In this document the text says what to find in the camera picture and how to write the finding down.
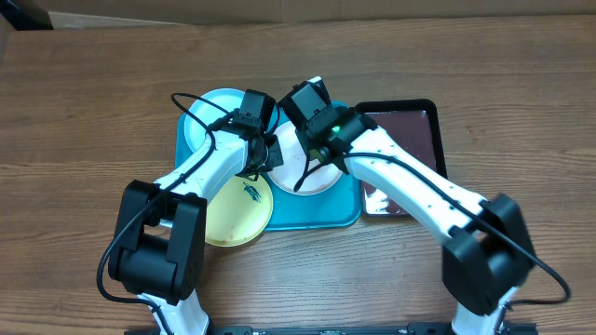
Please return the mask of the white plate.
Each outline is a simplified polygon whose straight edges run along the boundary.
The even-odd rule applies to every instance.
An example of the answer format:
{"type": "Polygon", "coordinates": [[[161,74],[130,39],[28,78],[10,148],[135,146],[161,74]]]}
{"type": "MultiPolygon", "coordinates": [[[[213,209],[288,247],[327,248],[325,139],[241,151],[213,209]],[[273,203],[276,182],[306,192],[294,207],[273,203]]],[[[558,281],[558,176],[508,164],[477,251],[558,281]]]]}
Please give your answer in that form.
{"type": "Polygon", "coordinates": [[[293,187],[304,172],[305,153],[295,134],[295,127],[290,121],[280,125],[274,134],[278,137],[283,164],[273,168],[268,176],[280,189],[290,194],[318,194],[331,188],[343,175],[335,165],[322,167],[309,175],[301,188],[294,192],[293,187]]]}

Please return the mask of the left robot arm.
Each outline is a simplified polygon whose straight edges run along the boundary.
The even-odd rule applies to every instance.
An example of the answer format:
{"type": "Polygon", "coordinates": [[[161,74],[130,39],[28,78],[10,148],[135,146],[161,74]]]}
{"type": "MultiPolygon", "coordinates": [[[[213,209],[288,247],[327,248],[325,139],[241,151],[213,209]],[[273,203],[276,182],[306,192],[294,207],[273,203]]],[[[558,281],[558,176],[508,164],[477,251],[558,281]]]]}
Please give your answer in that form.
{"type": "Polygon", "coordinates": [[[234,177],[256,177],[282,162],[269,130],[276,101],[255,90],[205,125],[201,146],[170,174],[134,180],[124,190],[115,235],[98,264],[108,301],[143,304],[156,334],[210,334],[196,293],[210,201],[234,177]]]}

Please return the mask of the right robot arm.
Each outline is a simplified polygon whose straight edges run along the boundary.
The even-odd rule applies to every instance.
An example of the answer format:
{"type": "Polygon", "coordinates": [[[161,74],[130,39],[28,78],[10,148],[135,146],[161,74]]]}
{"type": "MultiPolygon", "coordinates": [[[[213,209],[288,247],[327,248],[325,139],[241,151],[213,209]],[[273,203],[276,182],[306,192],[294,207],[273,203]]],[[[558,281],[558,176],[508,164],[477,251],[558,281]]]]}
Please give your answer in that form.
{"type": "Polygon", "coordinates": [[[321,78],[295,86],[279,106],[303,150],[385,193],[438,241],[442,280],[457,300],[453,334],[504,333],[507,303],[533,268],[534,246],[519,205],[448,181],[402,149],[374,114],[425,110],[429,100],[331,101],[321,78]]]}

